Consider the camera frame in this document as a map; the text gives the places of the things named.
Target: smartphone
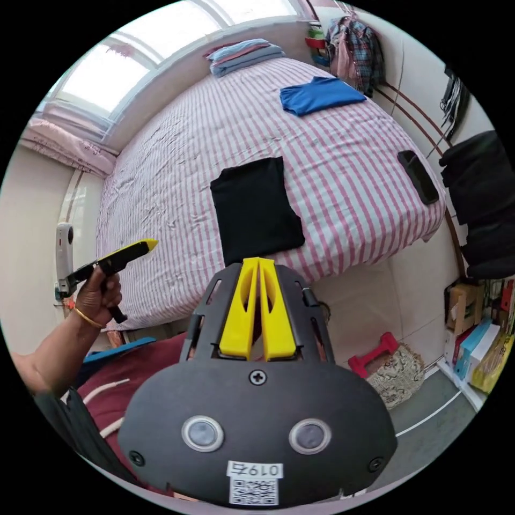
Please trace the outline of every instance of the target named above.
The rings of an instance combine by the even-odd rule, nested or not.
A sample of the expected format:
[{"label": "smartphone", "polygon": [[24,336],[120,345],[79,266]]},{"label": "smartphone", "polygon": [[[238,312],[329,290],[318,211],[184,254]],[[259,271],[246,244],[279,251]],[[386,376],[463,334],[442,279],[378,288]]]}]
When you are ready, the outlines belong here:
[{"label": "smartphone", "polygon": [[413,150],[403,150],[397,154],[397,159],[415,186],[420,200],[425,205],[437,202],[440,198],[438,190],[417,154]]}]

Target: striped bedsheet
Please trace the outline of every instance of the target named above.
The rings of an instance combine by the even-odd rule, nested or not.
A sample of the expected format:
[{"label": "striped bedsheet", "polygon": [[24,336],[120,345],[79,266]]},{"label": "striped bedsheet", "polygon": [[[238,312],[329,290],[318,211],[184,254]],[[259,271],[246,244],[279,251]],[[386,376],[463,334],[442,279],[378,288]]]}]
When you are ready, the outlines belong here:
[{"label": "striped bedsheet", "polygon": [[284,159],[285,185],[306,237],[273,256],[310,283],[375,263],[429,239],[444,217],[445,192],[425,206],[396,154],[414,150],[372,100],[297,118],[282,87],[329,74],[278,58],[206,77],[156,115],[127,145],[106,179],[98,218],[99,256],[142,238],[159,245],[121,273],[122,311],[136,329],[191,313],[224,267],[210,182],[227,167]]}]

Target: red dumbbell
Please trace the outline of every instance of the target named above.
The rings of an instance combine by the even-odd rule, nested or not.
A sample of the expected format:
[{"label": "red dumbbell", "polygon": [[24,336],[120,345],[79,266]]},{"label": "red dumbbell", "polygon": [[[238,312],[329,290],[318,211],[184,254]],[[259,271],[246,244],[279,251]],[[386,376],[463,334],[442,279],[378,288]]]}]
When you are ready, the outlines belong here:
[{"label": "red dumbbell", "polygon": [[379,342],[379,345],[366,354],[365,356],[359,357],[359,356],[353,356],[349,359],[348,363],[350,366],[350,369],[358,374],[362,378],[366,378],[369,376],[369,373],[366,371],[365,367],[373,361],[374,359],[378,358],[381,354],[387,352],[388,354],[392,355],[397,349],[399,348],[399,343],[394,338],[392,333],[385,333]]}]

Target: window curtain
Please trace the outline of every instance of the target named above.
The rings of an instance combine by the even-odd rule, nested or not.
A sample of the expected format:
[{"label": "window curtain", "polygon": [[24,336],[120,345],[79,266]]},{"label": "window curtain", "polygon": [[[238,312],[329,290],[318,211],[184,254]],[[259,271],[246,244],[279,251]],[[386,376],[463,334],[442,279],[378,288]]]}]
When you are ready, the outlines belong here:
[{"label": "window curtain", "polygon": [[20,144],[103,179],[112,173],[116,163],[116,157],[111,153],[41,118],[30,120]]}]

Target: screw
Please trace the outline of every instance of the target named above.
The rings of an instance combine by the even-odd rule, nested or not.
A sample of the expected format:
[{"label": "screw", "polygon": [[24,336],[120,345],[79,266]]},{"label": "screw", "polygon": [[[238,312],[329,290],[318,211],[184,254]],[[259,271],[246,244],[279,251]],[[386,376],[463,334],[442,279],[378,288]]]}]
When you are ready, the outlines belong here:
[{"label": "screw", "polygon": [[261,386],[267,382],[267,375],[262,370],[254,370],[248,378],[254,386]]},{"label": "screw", "polygon": [[381,465],[382,465],[383,461],[384,461],[383,458],[374,458],[369,463],[369,471],[370,472],[377,472],[381,468]]},{"label": "screw", "polygon": [[145,458],[143,458],[139,452],[130,451],[129,459],[134,463],[134,465],[136,465],[136,467],[143,467],[143,465],[145,465]]}]

